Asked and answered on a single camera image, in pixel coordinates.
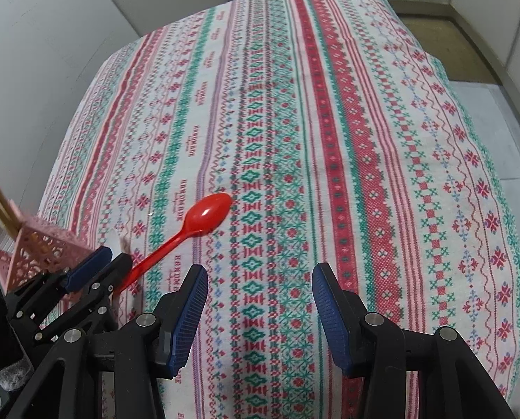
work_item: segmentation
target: red stripe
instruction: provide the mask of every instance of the red stripe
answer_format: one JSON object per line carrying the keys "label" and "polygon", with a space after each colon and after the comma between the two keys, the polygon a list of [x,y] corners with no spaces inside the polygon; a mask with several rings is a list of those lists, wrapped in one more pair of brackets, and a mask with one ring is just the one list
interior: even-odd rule
{"label": "red stripe", "polygon": [[[156,33],[158,36],[153,37],[150,45],[148,46],[148,49],[146,49],[146,54],[142,58],[143,61],[141,62],[140,66],[138,66],[141,77],[143,78],[146,78],[149,75],[148,66],[153,65],[153,61],[148,61],[149,58],[156,58],[159,47],[164,44],[164,36],[167,34],[167,27],[156,30]],[[145,99],[149,94],[149,92],[146,92],[145,89],[142,92],[142,87],[144,84],[146,84],[145,80],[139,82],[138,89],[133,93],[136,99],[131,102],[132,105],[136,102],[136,100]],[[125,109],[122,112],[121,120],[126,122],[126,124],[122,126],[121,130],[117,134],[115,134],[113,137],[109,137],[110,139],[112,138],[111,144],[113,145],[113,151],[111,152],[111,155],[108,159],[102,160],[102,162],[105,164],[104,167],[106,168],[106,174],[104,175],[102,181],[95,182],[92,185],[92,188],[96,191],[96,199],[94,203],[96,209],[99,210],[99,213],[91,213],[91,216],[86,217],[85,220],[88,221],[86,226],[88,227],[88,235],[91,235],[96,239],[99,237],[105,237],[109,230],[109,220],[107,219],[107,215],[109,214],[110,210],[112,210],[113,204],[112,200],[106,200],[105,203],[103,203],[103,196],[107,192],[108,196],[111,197],[117,190],[120,173],[116,172],[116,174],[113,176],[113,181],[111,181],[111,176],[113,175],[113,171],[115,171],[114,166],[115,164],[124,164],[129,154],[129,148],[132,145],[132,141],[134,140],[136,127],[141,124],[141,116],[139,118],[131,118],[133,109],[133,106],[125,106]],[[104,219],[96,219],[96,215],[102,215],[104,216]]]}
{"label": "red stripe", "polygon": [[[328,86],[322,69],[322,60],[318,52],[316,37],[310,23],[304,0],[295,0],[298,16],[303,29],[312,86],[317,102],[322,150],[333,222],[333,239],[336,253],[336,271],[340,284],[358,291],[357,267],[354,252],[353,230],[348,203],[347,182],[344,174],[342,155],[339,150],[339,138],[335,127],[335,118],[328,93]],[[353,108],[361,112],[359,99],[355,96]],[[358,396],[351,396],[351,389],[358,390],[359,380],[342,379],[342,416],[348,417],[357,411]]]}
{"label": "red stripe", "polygon": [[[343,76],[340,77],[336,82],[339,87],[342,102],[344,105],[347,105],[347,102],[350,101],[353,97],[351,95],[353,94],[355,87],[352,82],[351,74],[347,74],[347,69],[343,71],[344,66],[347,64],[347,60],[343,54],[342,46],[337,41],[337,30],[331,24],[331,17],[328,9],[323,3],[323,0],[312,0],[312,2],[317,14],[319,15],[322,31],[324,33],[324,39],[328,47],[328,52],[332,53],[330,59],[333,63],[334,71],[338,73],[338,76]],[[361,69],[360,72],[361,82],[366,90],[365,77],[363,76],[363,72],[365,71]],[[373,101],[371,95],[369,93],[367,93],[367,95],[369,100]],[[376,120],[373,114],[373,107],[376,107],[374,102],[368,102],[367,104],[373,120]],[[370,128],[365,125],[361,112],[351,111],[351,109],[348,110],[349,115],[347,115],[346,118],[349,128],[349,136],[351,144],[356,150],[356,159],[358,160],[358,168],[360,173],[359,179],[362,182],[362,196],[367,214],[367,237],[370,241],[371,257],[374,262],[373,270],[375,301],[378,310],[381,310],[382,312],[391,312],[392,319],[399,321],[401,313],[396,300],[399,298],[400,293],[398,287],[398,276],[396,267],[394,265],[394,249],[389,241],[389,238],[392,235],[392,228],[390,227],[389,223],[389,213],[385,206],[376,205],[375,200],[373,200],[372,203],[370,201],[370,197],[373,197],[374,194],[378,194],[380,200],[384,200],[385,197],[385,190],[382,186],[382,183],[379,181],[379,171],[377,170],[376,162],[377,154],[373,148],[372,141],[369,138]],[[368,174],[373,175],[372,180],[367,180]],[[386,236],[382,238],[382,240],[379,240],[378,236],[375,234],[376,230],[379,228],[385,231]],[[380,274],[386,270],[389,272],[389,277],[387,279],[380,277]],[[388,293],[390,296],[383,296],[383,294],[386,293]],[[355,400],[358,398],[359,391],[353,388],[352,392],[352,388],[352,386],[348,386],[348,382],[344,382],[342,392],[342,415],[346,415],[349,411],[351,411],[351,406],[355,408],[355,411],[357,409]]]}
{"label": "red stripe", "polygon": [[[177,40],[177,43],[180,45],[179,53],[182,52],[182,50],[184,50],[184,48],[185,48],[189,32],[190,31],[187,29],[186,32],[185,32],[185,36],[186,37]],[[171,66],[171,69],[169,69],[170,70],[170,75],[169,75],[170,81],[166,82],[166,86],[164,87],[165,92],[161,96],[161,102],[163,102],[163,103],[161,104],[161,107],[159,108],[159,110],[155,111],[155,114],[157,115],[157,117],[152,117],[152,118],[156,118],[155,123],[158,123],[158,120],[161,119],[161,117],[163,116],[163,110],[164,110],[164,108],[166,106],[165,105],[165,101],[167,100],[166,96],[168,95],[168,89],[171,86],[171,84],[174,82],[174,72],[177,70],[176,67],[174,67],[174,65],[177,65],[179,63],[179,61],[181,60],[182,56],[183,55],[181,53],[178,56],[175,56],[174,53],[173,53],[172,58],[169,60],[168,65]],[[182,89],[183,89],[183,87],[181,86],[178,89],[178,94],[180,94]],[[155,128],[154,135],[149,138],[150,139],[150,146],[147,149],[147,152],[149,154],[153,151],[153,148],[156,146],[156,136],[157,136],[157,133],[159,132],[159,129],[164,129],[164,127],[162,127],[161,124],[157,124],[157,127]],[[163,143],[161,143],[161,158],[162,159],[164,159],[167,146],[169,145],[169,140],[171,138],[171,130],[172,130],[172,123],[170,123],[167,126],[167,137],[165,138]],[[125,221],[125,222],[127,222],[127,225],[126,225],[126,231],[127,231],[126,236],[128,238],[128,246],[129,247],[133,247],[132,235],[133,235],[133,228],[134,228],[134,225],[135,225],[135,208],[136,208],[135,200],[138,197],[139,188],[141,186],[140,179],[141,179],[141,177],[143,176],[144,173],[149,173],[149,172],[155,173],[155,176],[153,177],[151,182],[146,186],[146,189],[149,190],[149,198],[153,202],[153,191],[155,190],[155,183],[157,181],[159,170],[161,169],[161,163],[159,163],[157,166],[153,167],[152,170],[150,170],[150,171],[147,171],[148,166],[149,166],[149,156],[146,156],[146,163],[144,165],[144,168],[140,168],[141,174],[139,176],[135,177],[134,180],[133,180],[133,184],[135,186],[132,186],[133,193],[131,194],[131,201],[130,201],[131,207],[129,207],[128,210],[125,213],[125,216],[126,216],[126,219],[127,219]],[[145,256],[147,254],[147,241],[148,241],[147,236],[148,236],[148,230],[149,230],[149,221],[150,221],[150,214],[146,213],[146,225],[145,225],[146,230],[140,235],[140,238],[143,241],[143,247],[142,247],[142,255],[143,256]],[[141,278],[138,279],[138,282],[137,282],[138,287],[137,287],[137,289],[134,291],[134,293],[132,293],[132,304],[131,304],[132,305],[132,310],[131,310],[130,313],[128,312],[128,309],[127,309],[128,301],[124,302],[124,317],[129,317],[130,314],[134,310],[142,310],[143,309],[143,301],[144,301],[143,284],[144,284],[144,278],[141,277]],[[127,295],[126,296],[121,296],[121,301],[122,301],[122,299],[124,297],[128,298],[128,295],[130,294],[130,291],[131,291],[131,289],[128,288],[127,289],[127,292],[128,292]],[[140,302],[139,308],[134,306],[136,304],[137,299],[139,299],[139,302]]]}
{"label": "red stripe", "polygon": [[72,122],[70,123],[70,126],[68,128],[68,129],[70,129],[71,135],[70,135],[70,137],[65,138],[63,143],[60,146],[60,151],[58,152],[58,159],[60,159],[60,164],[58,165],[58,169],[57,169],[54,177],[50,178],[50,181],[47,183],[47,186],[45,188],[45,192],[43,195],[44,197],[46,196],[46,200],[45,200],[44,204],[43,204],[43,202],[41,202],[42,206],[39,207],[39,209],[43,210],[43,212],[44,212],[43,216],[50,217],[49,213],[51,211],[51,208],[54,206],[55,202],[57,201],[56,200],[57,197],[55,196],[54,199],[52,199],[52,205],[50,203],[53,191],[55,190],[55,188],[57,188],[58,179],[59,178],[64,179],[64,177],[61,176],[60,172],[61,171],[66,172],[71,163],[71,160],[69,160],[67,163],[64,163],[64,161],[67,160],[69,158],[69,156],[71,159],[72,148],[70,148],[70,147],[74,144],[74,142],[76,142],[76,143],[78,142],[78,138],[74,136],[76,133],[77,127],[80,124],[83,124],[83,122],[84,122],[83,114],[86,112],[86,109],[88,108],[88,106],[90,106],[91,103],[93,102],[93,99],[91,99],[91,97],[95,96],[95,94],[97,92],[97,88],[98,88],[97,85],[99,85],[101,76],[110,71],[110,68],[113,63],[114,63],[113,58],[109,58],[109,60],[107,60],[107,66],[99,68],[97,75],[94,77],[94,79],[92,81],[93,86],[86,90],[86,92],[83,95],[82,101],[80,102],[80,104],[83,102],[83,106],[82,107],[78,106],[76,113],[75,113],[74,117],[72,118]]}
{"label": "red stripe", "polygon": [[97,145],[94,149],[93,158],[89,165],[88,171],[84,175],[84,181],[82,183],[82,187],[80,188],[80,190],[78,192],[76,204],[74,206],[74,211],[72,213],[71,230],[74,233],[76,233],[78,230],[77,225],[78,225],[78,219],[80,216],[80,209],[81,209],[81,204],[82,204],[83,198],[85,197],[85,193],[88,188],[90,179],[93,176],[95,166],[96,166],[97,162],[100,160],[100,157],[102,155],[101,146],[103,145],[103,142],[105,141],[106,135],[109,131],[109,126],[111,124],[111,121],[114,119],[115,113],[117,112],[117,108],[119,106],[120,100],[124,96],[124,93],[127,90],[128,83],[129,83],[130,77],[132,75],[132,71],[135,68],[136,64],[138,64],[138,61],[142,54],[142,50],[144,50],[144,48],[147,46],[147,43],[148,43],[149,39],[151,38],[151,36],[152,36],[152,33],[148,33],[146,35],[146,37],[144,38],[142,45],[140,46],[140,49],[138,49],[138,52],[136,53],[136,56],[134,57],[134,60],[132,61],[131,65],[130,65],[130,68],[128,68],[128,71],[125,74],[125,78],[122,81],[122,84],[120,86],[120,92],[117,94],[117,98],[115,99],[113,106],[111,107],[111,110],[107,116],[107,119],[105,120],[105,122],[103,124],[99,140],[97,141]]}
{"label": "red stripe", "polygon": [[99,211],[95,212],[95,210],[105,212],[106,209],[111,206],[105,204],[105,209],[102,209],[101,207],[103,195],[105,193],[105,188],[102,188],[102,185],[107,185],[110,180],[111,166],[113,165],[111,160],[117,158],[118,152],[122,147],[122,143],[118,143],[118,141],[124,139],[124,134],[129,123],[132,127],[135,125],[135,121],[130,117],[130,113],[136,99],[140,97],[141,86],[144,83],[144,80],[142,79],[147,75],[147,65],[150,58],[153,58],[152,54],[155,53],[157,43],[159,42],[162,33],[163,29],[156,30],[152,33],[149,44],[143,50],[142,57],[138,64],[136,64],[133,79],[131,80],[124,99],[121,102],[118,115],[112,120],[113,122],[106,138],[106,143],[100,147],[102,156],[96,166],[94,180],[90,183],[86,194],[80,218],[80,229],[78,231],[80,236],[86,240],[89,240],[89,238],[93,241],[95,240],[96,225],[99,220],[95,218],[99,215]]}
{"label": "red stripe", "polygon": [[[420,257],[418,257],[417,247],[417,235],[415,233],[414,216],[412,205],[407,194],[407,187],[405,179],[403,177],[401,169],[401,161],[396,150],[396,146],[393,142],[392,135],[387,124],[387,118],[382,111],[382,107],[378,100],[377,93],[372,85],[371,78],[369,77],[366,65],[360,55],[357,42],[352,36],[347,22],[342,16],[342,12],[337,7],[334,0],[327,0],[329,5],[333,8],[332,13],[334,18],[340,27],[343,35],[343,39],[347,46],[348,52],[353,59],[353,62],[361,78],[361,84],[363,88],[363,94],[367,96],[371,101],[371,105],[368,106],[373,117],[375,126],[377,126],[377,137],[379,144],[382,147],[382,153],[384,154],[386,169],[389,173],[389,183],[392,192],[392,198],[394,200],[396,215],[398,217],[399,224],[399,236],[402,244],[402,255],[404,270],[407,274],[406,285],[408,298],[413,298],[414,301],[407,301],[407,309],[409,315],[409,326],[410,329],[415,331],[421,331],[425,328],[425,313],[424,313],[424,300],[423,300],[423,279],[421,275],[421,263]],[[376,56],[373,52],[376,49],[372,49],[372,42],[365,39],[365,45],[371,47],[369,49],[369,56],[375,65],[378,64]],[[417,287],[419,285],[420,295],[417,295]]]}
{"label": "red stripe", "polygon": [[[293,6],[291,5],[290,1],[290,11],[293,11]],[[292,14],[290,17],[290,24],[293,26],[293,30],[296,34],[298,34],[298,27],[297,27],[297,16],[295,14]],[[291,42],[293,49],[297,52],[298,57],[298,65],[300,66],[300,71],[297,71],[297,78],[300,78],[303,89],[305,92],[307,92],[307,84],[306,84],[306,74],[305,74],[305,67],[303,63],[303,54],[300,49],[300,43],[298,41],[298,36],[291,36]],[[319,175],[318,175],[318,162],[317,162],[317,148],[316,144],[314,142],[314,128],[312,127],[312,114],[310,111],[310,106],[306,105],[306,115],[309,125],[309,141],[310,141],[310,149],[311,149],[311,157],[310,157],[310,164],[312,166],[312,172],[313,172],[313,179],[315,183],[315,193],[316,193],[316,203],[318,204],[318,228],[320,229],[319,237],[320,237],[320,245],[322,248],[322,258],[321,260],[328,260],[328,253],[326,252],[326,229],[324,227],[324,213],[322,211],[322,198],[320,195],[320,181],[319,181]],[[333,394],[334,394],[334,386],[333,386],[333,370],[334,363],[332,361],[332,354],[330,353],[329,348],[326,351],[326,359],[328,360],[328,419],[332,419],[332,412],[333,412]],[[324,372],[322,367],[320,367],[320,374],[319,376],[324,376]]]}
{"label": "red stripe", "polygon": [[[66,191],[68,190],[69,183],[72,182],[72,176],[74,175],[74,172],[76,170],[76,165],[80,163],[80,157],[81,154],[81,145],[82,140],[84,137],[88,137],[88,124],[87,124],[87,111],[91,111],[94,108],[97,108],[101,101],[105,100],[103,98],[103,89],[105,89],[109,82],[115,81],[114,72],[115,70],[113,67],[116,65],[116,55],[114,55],[115,58],[111,57],[109,61],[112,61],[110,65],[107,66],[107,68],[101,68],[100,74],[105,72],[105,76],[103,77],[103,83],[99,85],[101,81],[101,77],[98,79],[94,79],[92,89],[88,89],[86,94],[83,97],[83,100],[85,102],[84,108],[82,111],[78,108],[76,111],[76,115],[74,116],[69,129],[69,137],[68,137],[68,144],[61,146],[60,152],[58,154],[58,158],[61,159],[61,165],[58,166],[57,174],[54,176],[54,185],[53,189],[56,188],[55,194],[52,199],[52,204],[47,203],[46,207],[51,207],[50,209],[50,215],[49,217],[52,219],[52,221],[55,221],[57,218],[57,213],[61,209],[61,202],[64,201]],[[68,206],[72,205],[74,206],[74,203],[72,201],[69,201],[67,203]],[[68,212],[66,214],[66,220],[65,220],[65,227],[70,228],[71,223],[71,212]]]}

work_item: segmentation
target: green diamond pattern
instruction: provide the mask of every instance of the green diamond pattern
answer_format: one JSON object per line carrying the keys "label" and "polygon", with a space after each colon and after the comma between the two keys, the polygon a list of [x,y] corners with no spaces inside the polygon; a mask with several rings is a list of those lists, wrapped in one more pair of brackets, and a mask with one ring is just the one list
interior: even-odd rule
{"label": "green diamond pattern", "polygon": [[249,271],[256,271],[260,266],[262,266],[262,262],[257,258],[250,257],[248,260],[243,262],[243,266]]}
{"label": "green diamond pattern", "polygon": [[260,173],[257,171],[247,170],[245,173],[243,173],[240,178],[246,181],[247,183],[251,183],[252,181],[255,181],[260,176]]}
{"label": "green diamond pattern", "polygon": [[258,129],[257,127],[253,127],[250,131],[247,131],[247,135],[249,137],[257,137],[262,133],[261,129]]}
{"label": "green diamond pattern", "polygon": [[254,114],[254,115],[250,115],[248,118],[247,118],[247,121],[252,121],[253,123],[255,123],[256,121],[258,121],[259,119],[262,119],[263,116],[262,115],[258,115],[257,113]]}
{"label": "green diamond pattern", "polygon": [[255,319],[257,316],[262,315],[264,311],[254,304],[249,305],[246,309],[243,309],[243,313],[250,319]]}
{"label": "green diamond pattern", "polygon": [[262,148],[262,144],[253,143],[253,144],[248,145],[245,149],[247,151],[256,151],[257,149],[260,149],[260,148]]}
{"label": "green diamond pattern", "polygon": [[264,290],[264,287],[262,287],[258,282],[251,280],[248,284],[244,285],[243,290],[250,295],[255,295]]}
{"label": "green diamond pattern", "polygon": [[246,201],[247,203],[254,203],[260,197],[261,197],[261,195],[258,192],[256,192],[255,190],[251,190],[243,196],[243,200]]}
{"label": "green diamond pattern", "polygon": [[243,337],[248,338],[251,342],[255,342],[264,338],[265,334],[262,331],[257,330],[255,327],[251,327],[248,331],[243,332]]}
{"label": "green diamond pattern", "polygon": [[261,218],[262,216],[260,214],[255,213],[254,211],[249,211],[241,218],[241,220],[248,225],[253,225],[256,224],[256,222],[258,222]]}
{"label": "green diamond pattern", "polygon": [[248,159],[245,160],[245,162],[243,162],[243,165],[253,165],[257,162],[260,162],[262,159],[260,159],[259,157],[250,157]]}
{"label": "green diamond pattern", "polygon": [[256,394],[254,394],[253,396],[247,397],[246,400],[253,407],[259,407],[259,406],[265,405],[267,403],[265,398],[259,397]]}
{"label": "green diamond pattern", "polygon": [[241,242],[247,246],[249,249],[252,249],[254,246],[260,244],[262,242],[262,238],[256,236],[254,233],[251,233],[248,236],[242,238]]}
{"label": "green diamond pattern", "polygon": [[244,380],[247,383],[253,385],[255,388],[266,382],[266,379],[263,376],[258,375],[257,373],[254,373],[251,376],[247,376],[247,378],[245,378]]}
{"label": "green diamond pattern", "polygon": [[260,354],[258,351],[248,353],[244,358],[252,365],[258,365],[260,362],[266,360],[266,357],[263,354]]}

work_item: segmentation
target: table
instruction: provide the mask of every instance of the table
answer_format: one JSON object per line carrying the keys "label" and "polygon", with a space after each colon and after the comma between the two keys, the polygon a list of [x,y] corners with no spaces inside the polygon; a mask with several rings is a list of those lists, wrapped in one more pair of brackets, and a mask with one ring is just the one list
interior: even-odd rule
{"label": "table", "polygon": [[[234,199],[121,298],[125,322],[192,263],[210,290],[168,417],[348,417],[312,300],[317,262],[368,310],[467,340],[504,395],[520,369],[520,242],[440,62],[386,0],[236,0],[114,53],[68,128],[40,214],[135,262],[206,194]],[[409,417],[416,383],[409,380]],[[105,408],[110,414],[110,405]]]}

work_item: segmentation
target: spoon handle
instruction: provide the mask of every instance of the spoon handle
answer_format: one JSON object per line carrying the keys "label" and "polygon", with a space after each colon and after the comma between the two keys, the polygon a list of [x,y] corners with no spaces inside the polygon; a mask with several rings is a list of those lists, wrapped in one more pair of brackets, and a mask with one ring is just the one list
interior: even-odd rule
{"label": "spoon handle", "polygon": [[128,273],[124,282],[120,285],[116,294],[120,294],[126,288],[128,288],[133,282],[135,282],[141,275],[144,275],[153,266],[161,261],[169,252],[177,247],[181,242],[188,238],[188,233],[184,233],[182,230],[174,235],[170,240],[162,244],[158,249],[149,254],[140,263],[138,263]]}

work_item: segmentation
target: blue gripper pad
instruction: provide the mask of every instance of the blue gripper pad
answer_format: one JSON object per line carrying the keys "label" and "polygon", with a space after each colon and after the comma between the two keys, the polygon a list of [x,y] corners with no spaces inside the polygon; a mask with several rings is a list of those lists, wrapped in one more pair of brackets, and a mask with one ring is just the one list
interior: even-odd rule
{"label": "blue gripper pad", "polygon": [[320,265],[317,265],[312,271],[312,295],[322,321],[326,340],[328,340],[328,346],[332,352],[334,364],[344,373],[347,373],[353,367],[349,353],[349,333],[339,313],[339,307],[332,290],[322,274]]}
{"label": "blue gripper pad", "polygon": [[207,296],[208,274],[202,268],[174,328],[172,351],[169,358],[169,370],[173,376],[176,376],[178,371],[186,365]]}
{"label": "blue gripper pad", "polygon": [[81,290],[93,276],[99,273],[105,266],[111,263],[113,252],[105,246],[99,247],[90,253],[85,260],[68,272],[64,288],[66,292],[72,293]]}

